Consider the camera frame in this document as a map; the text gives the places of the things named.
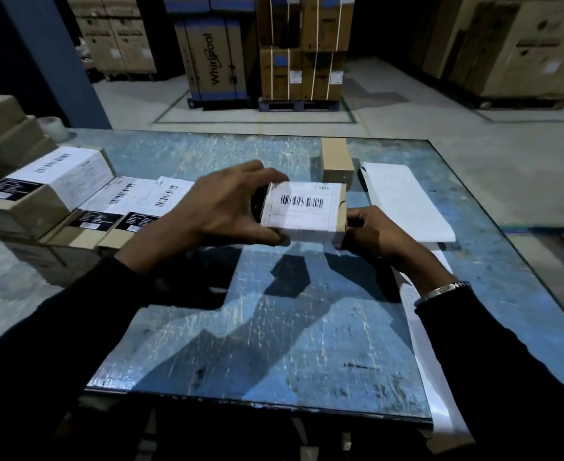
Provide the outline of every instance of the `warehouse floor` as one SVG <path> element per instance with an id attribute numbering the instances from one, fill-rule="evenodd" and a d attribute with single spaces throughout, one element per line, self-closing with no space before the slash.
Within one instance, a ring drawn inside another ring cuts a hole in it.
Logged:
<path id="1" fill-rule="evenodd" d="M 190 110 L 185 76 L 94 88 L 120 130 L 428 139 L 505 232 L 564 227 L 564 110 L 468 110 L 377 58 L 348 62 L 336 113 Z M 564 305 L 564 245 L 509 238 Z"/>

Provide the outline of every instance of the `whirlpool logo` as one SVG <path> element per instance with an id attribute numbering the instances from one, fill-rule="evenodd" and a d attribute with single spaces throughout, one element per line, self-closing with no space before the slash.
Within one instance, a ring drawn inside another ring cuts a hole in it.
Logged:
<path id="1" fill-rule="evenodd" d="M 214 46 L 214 38 L 211 34 L 203 34 L 205 41 L 207 42 L 207 48 L 205 48 L 205 57 L 209 62 L 209 77 L 211 78 L 211 84 L 217 85 L 220 83 L 220 69 L 222 68 L 222 63 L 216 54 L 216 47 Z"/>

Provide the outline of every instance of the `hand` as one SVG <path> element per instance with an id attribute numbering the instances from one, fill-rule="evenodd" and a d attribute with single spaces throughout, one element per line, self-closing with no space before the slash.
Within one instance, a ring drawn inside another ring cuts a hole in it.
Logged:
<path id="1" fill-rule="evenodd" d="M 362 256 L 385 258 L 409 277 L 419 294 L 457 281 L 429 249 L 417 243 L 378 207 L 348 209 L 348 225 L 342 248 Z"/>
<path id="2" fill-rule="evenodd" d="M 283 181 L 288 181 L 285 174 L 264 168 L 259 160 L 200 177 L 173 210 L 141 228 L 116 258 L 147 273 L 157 263 L 200 245 L 278 245 L 284 237 L 254 220 L 250 198 L 259 187 Z"/>

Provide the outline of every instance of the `silver bracelet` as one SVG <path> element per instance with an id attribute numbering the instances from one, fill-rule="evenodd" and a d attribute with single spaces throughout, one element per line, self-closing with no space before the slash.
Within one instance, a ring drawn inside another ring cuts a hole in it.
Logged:
<path id="1" fill-rule="evenodd" d="M 414 303 L 414 307 L 416 309 L 423 302 L 429 301 L 430 299 L 435 298 L 435 296 L 439 296 L 440 294 L 444 294 L 444 293 L 447 293 L 449 291 L 453 291 L 454 289 L 457 289 L 458 287 L 464 287 L 464 286 L 472 287 L 470 285 L 469 281 L 457 281 L 456 283 L 451 283 L 449 285 L 442 286 L 442 287 L 439 287 L 437 289 L 434 289 L 433 291 L 430 291 L 429 293 L 427 293 L 424 296 L 421 296 L 419 299 L 417 299 L 416 302 Z"/>

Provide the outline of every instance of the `person's left hand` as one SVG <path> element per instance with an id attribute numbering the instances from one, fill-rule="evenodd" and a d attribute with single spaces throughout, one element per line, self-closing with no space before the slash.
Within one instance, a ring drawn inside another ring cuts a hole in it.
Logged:
<path id="1" fill-rule="evenodd" d="M 288 181 L 259 160 L 241 163 L 200 177 L 168 214 L 148 223 L 116 254 L 139 273 L 199 245 L 230 243 L 278 245 L 282 235 L 257 223 L 250 211 L 256 190 Z"/>

